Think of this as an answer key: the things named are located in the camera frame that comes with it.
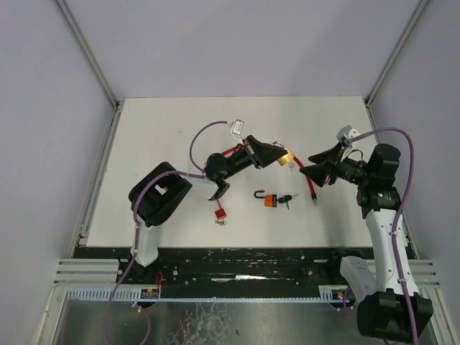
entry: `white tabletop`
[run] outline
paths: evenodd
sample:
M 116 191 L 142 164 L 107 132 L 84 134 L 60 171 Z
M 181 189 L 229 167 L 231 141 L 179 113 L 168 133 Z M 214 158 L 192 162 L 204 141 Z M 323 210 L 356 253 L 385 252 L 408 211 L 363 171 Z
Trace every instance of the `white tabletop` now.
M 151 170 L 168 161 L 177 170 L 198 173 L 188 159 L 196 132 L 209 122 L 242 119 L 242 136 L 281 141 L 304 163 L 336 144 L 336 133 L 350 124 L 371 130 L 361 97 L 130 98 L 116 132 L 88 238 L 89 247 L 130 247 L 134 222 L 129 191 Z M 198 138 L 194 158 L 203 165 L 214 152 L 236 144 L 225 125 Z M 368 159 L 376 142 L 358 143 Z M 248 167 L 229 178 L 221 199 L 227 224 L 215 224 L 215 201 L 185 197 L 160 229 L 161 247 L 370 247 L 369 232 L 356 202 L 357 187 L 345 181 L 316 187 L 314 206 L 305 177 L 277 163 Z M 264 207 L 255 190 L 300 195 L 284 205 Z

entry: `key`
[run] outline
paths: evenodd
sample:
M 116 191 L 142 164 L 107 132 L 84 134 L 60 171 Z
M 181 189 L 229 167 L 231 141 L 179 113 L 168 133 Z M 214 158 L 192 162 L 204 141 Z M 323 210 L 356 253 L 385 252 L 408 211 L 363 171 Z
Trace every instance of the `key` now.
M 281 198 L 278 198 L 278 203 L 285 203 L 287 209 L 289 210 L 289 201 L 291 201 L 293 198 L 295 198 L 298 195 L 299 195 L 298 193 L 294 195 L 290 195 L 290 194 L 284 195 Z

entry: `orange padlock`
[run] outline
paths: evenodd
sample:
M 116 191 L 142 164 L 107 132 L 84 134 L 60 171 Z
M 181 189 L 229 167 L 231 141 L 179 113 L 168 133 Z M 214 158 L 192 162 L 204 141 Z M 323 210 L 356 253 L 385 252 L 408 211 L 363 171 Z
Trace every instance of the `orange padlock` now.
M 265 190 L 256 190 L 254 192 L 254 197 L 256 199 L 264 199 L 265 207 L 277 207 L 278 206 L 278 200 L 277 200 L 276 194 L 259 195 L 260 193 L 265 193 Z

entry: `white wall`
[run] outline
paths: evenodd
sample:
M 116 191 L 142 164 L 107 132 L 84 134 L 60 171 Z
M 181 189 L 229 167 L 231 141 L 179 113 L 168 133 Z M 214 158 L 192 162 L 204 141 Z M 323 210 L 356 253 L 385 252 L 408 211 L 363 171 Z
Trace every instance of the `white wall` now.
M 432 1 L 374 105 L 379 127 L 407 129 L 415 145 L 415 174 L 407 212 L 418 248 L 441 274 L 460 331 L 460 2 Z M 407 177 L 407 145 L 399 181 Z
M 68 0 L 119 98 L 367 95 L 418 0 Z
M 51 0 L 0 10 L 0 342 L 28 344 L 111 109 Z

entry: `red wire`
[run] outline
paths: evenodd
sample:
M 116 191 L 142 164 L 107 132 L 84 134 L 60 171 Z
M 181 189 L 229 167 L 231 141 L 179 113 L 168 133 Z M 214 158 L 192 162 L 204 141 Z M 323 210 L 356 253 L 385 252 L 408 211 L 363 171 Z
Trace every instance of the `red wire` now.
M 231 149 L 226 149 L 225 151 L 222 152 L 224 156 L 227 156 L 229 153 L 232 153 L 236 150 L 236 146 L 232 147 Z
M 294 161 L 297 163 L 297 165 L 299 167 L 303 167 L 302 162 L 296 156 L 294 156 L 293 159 L 294 159 Z M 308 187 L 310 187 L 310 193 L 312 193 L 312 194 L 315 193 L 315 186 L 313 185 L 313 182 L 311 182 L 311 179 L 308 176 L 305 176 L 305 177 L 306 177 L 307 182 L 308 182 Z
M 161 282 L 163 281 L 163 272 L 159 271 L 157 273 L 157 279 L 156 279 L 156 283 L 157 283 L 157 289 L 160 290 L 160 287 L 161 287 Z

